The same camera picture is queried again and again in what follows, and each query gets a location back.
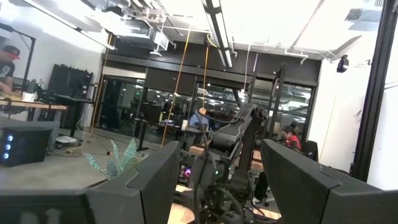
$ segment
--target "fluorescent light fixture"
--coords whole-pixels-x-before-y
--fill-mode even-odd
[[[213,3],[213,7],[220,7],[220,0],[211,0],[211,3]]]
[[[65,20],[64,18],[56,15],[54,12],[50,11],[49,9],[47,9],[46,7],[42,6],[41,4],[37,3],[36,1],[33,0],[24,0],[24,2],[26,2],[27,4],[30,4],[31,6],[35,7],[36,9],[42,11],[43,13],[51,16],[52,18],[60,21],[61,23],[67,25],[68,27],[74,29],[75,31],[80,32],[81,34],[85,35],[86,37],[88,37],[91,40],[94,40],[95,42],[97,42],[98,44],[101,44],[102,46],[110,49],[110,50],[116,50],[116,48],[114,48],[113,46],[109,45],[109,44],[104,44],[101,43],[100,41],[92,38],[89,33],[87,33],[84,30],[81,30],[79,27],[77,27],[75,24],[72,24],[71,22],[68,22],[67,20]]]
[[[31,6],[35,7],[36,9],[46,13],[47,15],[51,16],[52,18],[62,22],[63,24],[67,25],[68,27],[71,27],[72,29],[77,29],[78,27],[71,22],[68,22],[64,18],[58,16],[57,14],[53,13],[52,11],[48,10],[46,7],[42,6],[41,4],[33,1],[33,0],[24,0],[27,4],[30,4]]]
[[[223,47],[225,49],[227,49],[228,48],[228,38],[226,36],[226,29],[225,29],[225,26],[224,26],[224,19],[223,19],[223,14],[222,13],[216,14],[216,21],[217,21],[218,28],[220,30],[221,42],[223,44]]]
[[[85,36],[88,37],[89,39],[94,40],[94,41],[97,42],[98,44],[101,44],[102,46],[106,47],[107,49],[116,50],[116,48],[113,47],[112,45],[105,44],[105,43],[101,43],[100,41],[98,41],[98,40],[92,38],[92,37],[89,35],[89,33],[87,33],[87,32],[84,31],[84,30],[81,30],[80,33],[83,34],[83,35],[85,35]]]

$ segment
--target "black pillar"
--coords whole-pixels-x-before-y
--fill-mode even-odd
[[[354,163],[351,165],[350,170],[353,177],[365,182],[368,179],[384,84],[386,82],[391,47],[397,24],[397,14],[393,12],[394,3],[395,0],[384,1],[363,107],[361,126],[356,143]]]
[[[139,112],[142,108],[142,104],[147,100],[147,95],[148,95],[148,88],[144,87],[142,89],[141,97],[139,98],[136,118],[140,118]],[[134,125],[134,137],[136,138],[138,138],[140,127],[141,127],[141,121],[136,121],[136,125]]]

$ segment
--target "black chair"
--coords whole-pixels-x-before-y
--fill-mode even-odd
[[[303,155],[318,162],[318,144],[315,141],[307,141],[302,147]]]

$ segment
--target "robotic arm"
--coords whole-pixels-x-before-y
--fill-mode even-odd
[[[219,213],[220,217],[226,216],[224,223],[243,222],[239,210],[241,211],[251,192],[248,171],[257,134],[264,128],[266,119],[266,110],[254,104],[243,104],[229,125],[215,134],[208,149],[194,162],[190,187],[194,189],[196,217],[198,207],[204,204],[208,209]],[[231,179],[228,179],[230,167],[239,157],[238,168]],[[233,205],[224,204],[224,195],[229,193],[225,191],[226,187],[233,195]]]

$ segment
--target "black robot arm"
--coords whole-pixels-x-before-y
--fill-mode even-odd
[[[230,209],[223,208],[223,203],[220,202],[223,196],[220,196],[218,189],[223,186],[233,192],[234,197],[244,206],[250,194],[248,171],[257,134],[264,128],[266,119],[266,110],[245,103],[241,105],[229,125],[215,134],[209,146],[192,166],[190,187],[194,189],[196,200],[202,201],[209,209],[230,212]],[[239,165],[229,180],[229,168],[238,158]]]

